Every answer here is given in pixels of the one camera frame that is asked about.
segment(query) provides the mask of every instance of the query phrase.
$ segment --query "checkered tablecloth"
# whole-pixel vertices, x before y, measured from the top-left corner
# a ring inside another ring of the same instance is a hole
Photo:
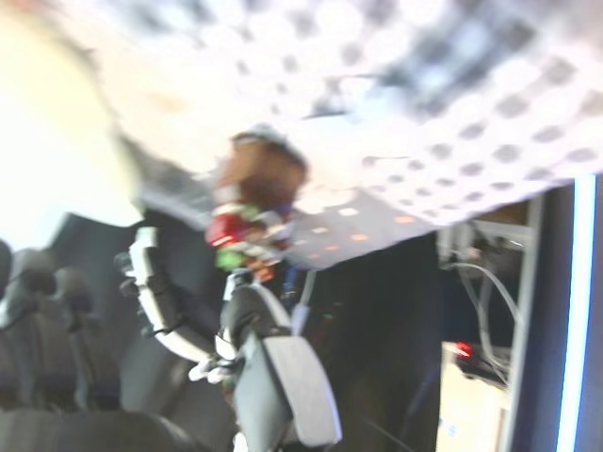
[[[297,257],[327,266],[603,169],[584,5],[56,0],[50,14],[152,158],[206,179],[229,136],[282,133],[312,167],[300,243],[318,245]]]

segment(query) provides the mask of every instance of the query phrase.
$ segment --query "blue light strip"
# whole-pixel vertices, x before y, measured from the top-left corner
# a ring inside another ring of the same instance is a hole
[[[567,350],[557,452],[573,452],[576,444],[591,304],[593,248],[595,247],[595,193],[596,178],[593,175],[576,180]]]

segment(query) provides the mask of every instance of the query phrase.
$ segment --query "robotic hand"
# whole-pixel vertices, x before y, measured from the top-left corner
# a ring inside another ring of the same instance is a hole
[[[173,353],[197,365],[191,380],[221,384],[252,452],[300,443],[317,448],[337,443],[341,427],[327,376],[314,350],[292,334],[280,301],[249,269],[229,276],[214,349],[179,320],[170,284],[162,272],[156,229],[141,228],[121,256],[128,280],[152,335]]]

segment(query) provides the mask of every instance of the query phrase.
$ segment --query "orange dot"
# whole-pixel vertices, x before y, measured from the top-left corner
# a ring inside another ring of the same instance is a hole
[[[398,224],[410,224],[410,223],[414,223],[415,222],[415,217],[402,216],[402,217],[395,217],[394,220]]]

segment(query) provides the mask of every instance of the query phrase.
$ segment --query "white fabric with gray dots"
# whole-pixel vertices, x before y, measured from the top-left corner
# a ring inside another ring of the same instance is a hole
[[[202,185],[258,123],[305,155],[307,266],[603,169],[603,40],[582,0],[55,4],[150,157]]]

